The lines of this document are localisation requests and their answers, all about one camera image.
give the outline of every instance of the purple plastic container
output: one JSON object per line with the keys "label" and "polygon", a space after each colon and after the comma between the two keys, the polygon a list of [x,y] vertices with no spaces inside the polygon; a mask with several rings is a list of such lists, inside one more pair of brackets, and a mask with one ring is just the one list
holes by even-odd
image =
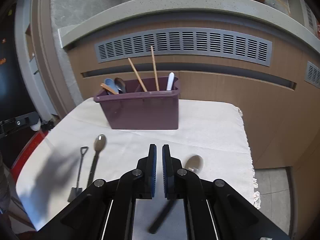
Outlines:
{"label": "purple plastic container", "polygon": [[168,77],[143,78],[148,92],[138,80],[124,81],[127,93],[108,95],[103,89],[94,98],[100,103],[112,129],[175,130],[179,125],[180,82],[174,78],[171,91],[166,91]]}

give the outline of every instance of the chopstick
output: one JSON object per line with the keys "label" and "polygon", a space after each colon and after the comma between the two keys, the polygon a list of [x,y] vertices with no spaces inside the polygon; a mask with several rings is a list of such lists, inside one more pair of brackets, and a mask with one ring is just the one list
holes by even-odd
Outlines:
{"label": "chopstick", "polygon": [[131,61],[131,59],[130,59],[130,58],[128,58],[128,60],[129,60],[129,62],[130,62],[130,65],[131,65],[131,67],[132,67],[132,69],[133,69],[134,73],[135,73],[135,74],[136,74],[136,76],[137,76],[137,79],[138,79],[138,81],[139,81],[140,85],[141,85],[141,86],[142,86],[142,88],[143,88],[143,91],[148,92],[148,91],[147,91],[147,89],[146,89],[146,87],[144,86],[144,83],[142,82],[142,80],[141,80],[141,78],[140,78],[140,76],[139,76],[139,74],[138,74],[138,72],[137,72],[136,68],[134,67],[134,65],[133,65],[133,63],[132,63],[132,61]]}
{"label": "chopstick", "polygon": [[157,88],[157,91],[159,91],[158,75],[157,75],[155,55],[153,54],[153,46],[150,46],[150,49],[151,49],[151,56],[152,56],[153,72],[155,73],[156,88]]}

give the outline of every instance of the tiled floor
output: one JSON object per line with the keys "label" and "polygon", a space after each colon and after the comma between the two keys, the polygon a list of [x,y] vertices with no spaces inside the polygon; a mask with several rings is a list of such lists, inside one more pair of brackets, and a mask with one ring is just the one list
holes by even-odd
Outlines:
{"label": "tiled floor", "polygon": [[285,168],[256,169],[255,178],[261,198],[259,209],[286,234],[289,233],[291,204]]}

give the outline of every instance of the small shovel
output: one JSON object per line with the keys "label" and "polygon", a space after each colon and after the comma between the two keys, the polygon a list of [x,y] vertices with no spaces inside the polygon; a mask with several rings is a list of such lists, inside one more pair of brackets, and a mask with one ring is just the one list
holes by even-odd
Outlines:
{"label": "small shovel", "polygon": [[84,147],[80,148],[81,159],[80,159],[80,166],[79,166],[77,184],[76,184],[76,187],[71,188],[70,195],[68,197],[68,202],[73,201],[82,192],[82,188],[79,187],[79,180],[80,180],[80,173],[81,173],[81,166],[82,166],[83,157],[86,154],[86,152],[88,151],[88,149],[89,149],[89,147],[87,147],[87,146],[84,146]]}

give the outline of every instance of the gray wall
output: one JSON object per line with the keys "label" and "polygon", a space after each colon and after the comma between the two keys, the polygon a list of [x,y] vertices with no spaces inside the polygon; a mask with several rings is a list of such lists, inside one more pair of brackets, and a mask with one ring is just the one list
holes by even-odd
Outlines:
{"label": "gray wall", "polygon": [[60,47],[58,29],[79,24],[120,3],[121,0],[51,0],[51,23],[56,52],[67,87],[76,105],[80,104],[83,99],[71,69],[68,55]]}

